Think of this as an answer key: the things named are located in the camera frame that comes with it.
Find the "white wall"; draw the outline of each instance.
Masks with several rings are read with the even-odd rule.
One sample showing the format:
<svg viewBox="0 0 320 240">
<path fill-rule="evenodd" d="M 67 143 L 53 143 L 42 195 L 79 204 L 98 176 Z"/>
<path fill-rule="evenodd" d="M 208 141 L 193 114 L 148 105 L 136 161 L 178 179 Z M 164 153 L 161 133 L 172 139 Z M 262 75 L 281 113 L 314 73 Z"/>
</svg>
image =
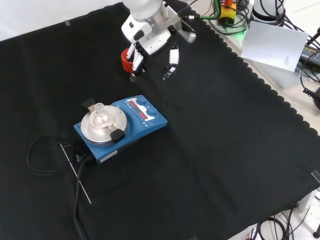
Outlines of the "white wall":
<svg viewBox="0 0 320 240">
<path fill-rule="evenodd" d="M 118 2 L 121 0 L 0 0 L 0 41 Z"/>
</svg>

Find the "red led display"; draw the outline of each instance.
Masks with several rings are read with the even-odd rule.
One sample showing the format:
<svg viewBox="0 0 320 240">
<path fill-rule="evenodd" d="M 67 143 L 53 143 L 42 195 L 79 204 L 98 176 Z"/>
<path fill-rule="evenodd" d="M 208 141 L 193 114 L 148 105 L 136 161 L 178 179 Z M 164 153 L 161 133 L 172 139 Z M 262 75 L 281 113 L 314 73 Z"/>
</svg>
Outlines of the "red led display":
<svg viewBox="0 0 320 240">
<path fill-rule="evenodd" d="M 140 115 L 140 117 L 145 120 L 147 119 L 147 116 L 140 110 L 140 108 L 133 102 L 128 101 L 128 103 L 131 105 L 131 107 Z"/>
</svg>

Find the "scalloped edge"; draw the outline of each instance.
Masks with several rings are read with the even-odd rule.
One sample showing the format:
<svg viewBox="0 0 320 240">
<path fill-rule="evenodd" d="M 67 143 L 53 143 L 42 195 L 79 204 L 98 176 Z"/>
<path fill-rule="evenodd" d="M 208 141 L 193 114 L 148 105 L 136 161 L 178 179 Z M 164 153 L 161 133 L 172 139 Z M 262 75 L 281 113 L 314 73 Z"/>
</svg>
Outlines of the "scalloped edge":
<svg viewBox="0 0 320 240">
<path fill-rule="evenodd" d="M 200 16 L 200 14 L 198 14 L 195 10 L 192 10 L 192 8 L 189 6 L 187 9 L 186 9 L 188 12 L 191 13 L 191 15 L 194 15 L 194 16 Z M 317 136 L 317 138 L 320 140 L 320 135 L 318 133 L 318 131 L 316 129 L 314 129 L 313 127 L 310 127 L 310 124 L 309 122 L 307 122 L 306 120 L 304 120 L 304 117 L 300 114 L 298 114 L 298 111 L 291 106 L 290 102 L 288 101 L 285 101 L 284 97 L 279 95 L 279 93 L 272 89 L 272 87 L 266 83 L 266 81 L 262 78 L 260 78 L 258 76 L 257 73 L 255 73 L 253 71 L 253 69 L 251 67 L 249 67 L 249 64 L 247 62 L 245 62 L 245 60 L 240 57 L 236 52 L 234 52 L 232 50 L 231 47 L 228 46 L 228 43 L 225 42 L 225 40 L 218 34 L 215 32 L 214 29 L 211 28 L 211 26 L 203 19 L 198 19 L 198 21 L 201 21 L 202 24 L 205 26 L 205 28 L 209 29 L 211 32 L 214 33 L 214 36 L 217 36 L 219 41 L 223 43 L 223 45 L 226 47 L 226 49 L 232 53 L 232 55 L 234 55 L 237 59 L 239 59 L 241 61 L 241 64 L 242 66 L 244 67 L 244 69 L 247 69 L 251 72 L 251 74 L 253 75 L 253 77 L 255 78 L 255 80 L 258 80 L 258 83 L 261 84 L 265 89 L 268 88 L 268 91 L 270 92 L 274 92 L 276 95 L 274 97 L 278 98 L 279 99 L 279 102 L 282 103 L 283 105 L 285 105 L 285 107 L 288 109 L 288 111 L 292 114 L 292 116 L 296 119 L 298 119 L 299 121 L 302 122 L 302 127 L 303 128 L 307 128 L 307 131 L 310 132 L 310 134 L 312 136 Z"/>
</svg>

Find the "yellow object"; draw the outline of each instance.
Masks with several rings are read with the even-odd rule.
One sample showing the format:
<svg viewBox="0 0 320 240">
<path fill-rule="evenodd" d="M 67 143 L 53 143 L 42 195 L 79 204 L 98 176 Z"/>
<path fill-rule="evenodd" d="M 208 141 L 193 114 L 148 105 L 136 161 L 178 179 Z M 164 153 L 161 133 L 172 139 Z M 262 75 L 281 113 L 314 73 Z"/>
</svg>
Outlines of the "yellow object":
<svg viewBox="0 0 320 240">
<path fill-rule="evenodd" d="M 237 7 L 236 3 L 233 3 L 231 5 L 231 8 L 233 8 L 233 9 L 236 9 L 236 7 Z M 222 25 L 225 23 L 234 24 L 235 20 L 236 20 L 237 12 L 233 9 L 225 8 L 224 6 L 221 6 L 221 14 L 220 14 L 218 22 Z"/>
</svg>

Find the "white card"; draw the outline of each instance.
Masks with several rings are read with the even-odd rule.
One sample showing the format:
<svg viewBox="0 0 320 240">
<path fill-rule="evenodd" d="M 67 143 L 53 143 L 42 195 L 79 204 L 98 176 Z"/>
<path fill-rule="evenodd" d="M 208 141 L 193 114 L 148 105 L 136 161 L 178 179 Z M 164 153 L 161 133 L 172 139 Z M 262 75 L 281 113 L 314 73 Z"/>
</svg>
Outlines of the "white card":
<svg viewBox="0 0 320 240">
<path fill-rule="evenodd" d="M 279 26 L 250 22 L 241 57 L 294 72 L 309 34 Z"/>
</svg>

